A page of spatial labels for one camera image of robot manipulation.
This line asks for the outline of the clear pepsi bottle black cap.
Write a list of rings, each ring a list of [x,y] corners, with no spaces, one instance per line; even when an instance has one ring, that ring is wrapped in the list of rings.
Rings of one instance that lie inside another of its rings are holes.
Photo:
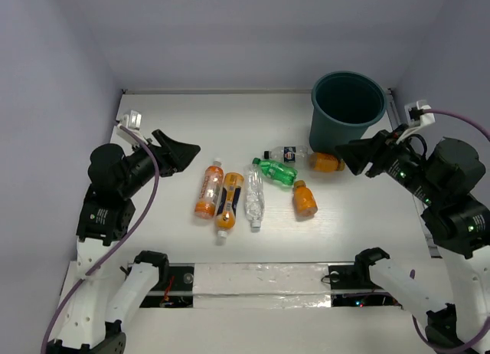
[[[304,168],[311,151],[308,146],[278,146],[263,153],[263,158],[281,162],[286,166]]]

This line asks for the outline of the crushed clear plastic bottle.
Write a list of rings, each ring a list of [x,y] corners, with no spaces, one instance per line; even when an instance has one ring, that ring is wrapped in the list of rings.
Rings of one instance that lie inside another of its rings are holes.
[[[261,179],[260,159],[254,158],[246,167],[245,178],[245,214],[252,232],[259,232],[265,213],[263,181]]]

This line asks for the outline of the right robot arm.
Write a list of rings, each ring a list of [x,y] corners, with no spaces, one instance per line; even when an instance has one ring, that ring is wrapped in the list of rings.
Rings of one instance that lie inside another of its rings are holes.
[[[411,314],[417,334],[434,352],[487,353],[489,210],[472,195],[485,174],[477,151],[445,138],[432,152],[417,153],[400,129],[336,150],[353,174],[386,174],[424,204],[421,218],[446,265],[453,300],[431,296],[378,247],[357,254],[330,281],[384,290]]]

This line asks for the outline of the green plastic bottle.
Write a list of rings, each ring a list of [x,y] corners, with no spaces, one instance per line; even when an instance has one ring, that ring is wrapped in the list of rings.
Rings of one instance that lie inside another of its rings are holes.
[[[259,166],[263,175],[272,181],[279,182],[286,186],[293,186],[296,181],[298,171],[281,162],[270,159],[254,158],[252,163]]]

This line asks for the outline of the orange bottle blue label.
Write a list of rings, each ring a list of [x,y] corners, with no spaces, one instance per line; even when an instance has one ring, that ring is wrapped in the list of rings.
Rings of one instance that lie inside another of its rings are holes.
[[[243,185],[243,176],[236,172],[228,172],[224,178],[221,198],[217,208],[215,225],[217,229],[217,245],[224,245],[230,230],[237,220],[237,204]]]

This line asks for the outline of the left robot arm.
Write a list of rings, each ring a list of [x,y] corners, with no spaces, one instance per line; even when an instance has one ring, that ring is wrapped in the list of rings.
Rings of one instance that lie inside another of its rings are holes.
[[[139,252],[129,269],[116,252],[140,226],[161,178],[183,172],[201,148],[166,136],[152,139],[120,126],[132,154],[107,143],[90,155],[90,185],[77,226],[75,281],[59,303],[41,344],[42,353],[123,353],[125,329],[147,293],[169,280],[167,254]]]

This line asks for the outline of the tall orange drink bottle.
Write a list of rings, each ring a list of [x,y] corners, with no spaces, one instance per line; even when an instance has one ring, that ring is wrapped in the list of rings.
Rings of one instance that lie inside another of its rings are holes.
[[[222,161],[215,158],[204,172],[201,190],[194,207],[195,216],[203,219],[212,219],[214,217],[223,180]]]

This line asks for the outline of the small orange juice bottle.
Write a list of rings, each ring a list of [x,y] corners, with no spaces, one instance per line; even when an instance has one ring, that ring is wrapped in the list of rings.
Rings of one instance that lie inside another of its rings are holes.
[[[296,213],[300,217],[311,217],[318,211],[318,206],[316,204],[312,191],[302,180],[294,182],[293,202]]]

